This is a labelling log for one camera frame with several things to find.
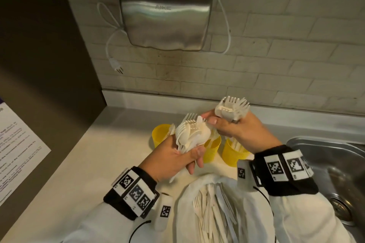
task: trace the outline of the stainless steel sink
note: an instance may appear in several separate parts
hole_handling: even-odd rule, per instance
[[[293,138],[314,171],[319,191],[357,243],[365,243],[365,145]]]

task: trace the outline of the yellow plastic cup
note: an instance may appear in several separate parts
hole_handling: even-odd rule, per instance
[[[220,136],[213,141],[212,146],[209,149],[206,150],[206,152],[205,152],[205,154],[203,156],[203,162],[204,163],[210,163],[210,162],[213,161],[213,159],[215,157],[215,154],[217,153],[218,148],[219,148],[221,142],[222,142],[222,139],[221,139]],[[204,146],[205,147],[208,147],[209,143],[210,143],[210,140],[208,140],[204,144]]]
[[[169,131],[170,126],[171,126],[170,124],[161,124],[158,125],[155,129],[153,129],[152,139],[155,148],[162,142],[163,138]]]
[[[222,159],[227,165],[237,167],[237,161],[239,159],[247,158],[250,152],[243,148],[243,146],[241,146],[240,152],[237,152],[231,147],[231,145],[232,141],[228,138],[226,140],[225,147],[223,148]]]

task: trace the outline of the sink drain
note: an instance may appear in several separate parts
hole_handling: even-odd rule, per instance
[[[354,226],[355,223],[352,219],[352,214],[350,208],[345,202],[341,201],[339,198],[331,197],[329,201],[335,210],[335,215],[341,220],[341,222],[348,226]]]

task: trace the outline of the stainless steel hand dryer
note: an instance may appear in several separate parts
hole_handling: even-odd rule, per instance
[[[212,0],[120,0],[131,44],[161,50],[199,51]]]

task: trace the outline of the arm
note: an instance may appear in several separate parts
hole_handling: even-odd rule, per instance
[[[283,145],[253,113],[249,112],[237,124],[215,116],[214,111],[202,116],[208,118],[208,123],[221,134],[234,136],[255,154],[253,163],[256,174],[269,194],[275,232],[280,243],[355,243],[353,236],[335,216],[331,204],[318,192],[311,175],[303,171],[303,176],[294,180],[283,155],[295,155],[294,150]],[[271,174],[268,156],[273,158],[272,162],[280,160],[284,173],[279,176]]]
[[[157,182],[175,176],[187,165],[189,172],[193,172],[194,161],[197,161],[199,167],[203,167],[203,146],[180,154],[175,142],[175,136],[169,136],[139,167],[132,168],[152,191],[155,190]],[[133,210],[114,189],[111,189],[105,195],[104,202],[94,208],[63,243],[127,243],[136,218]]]

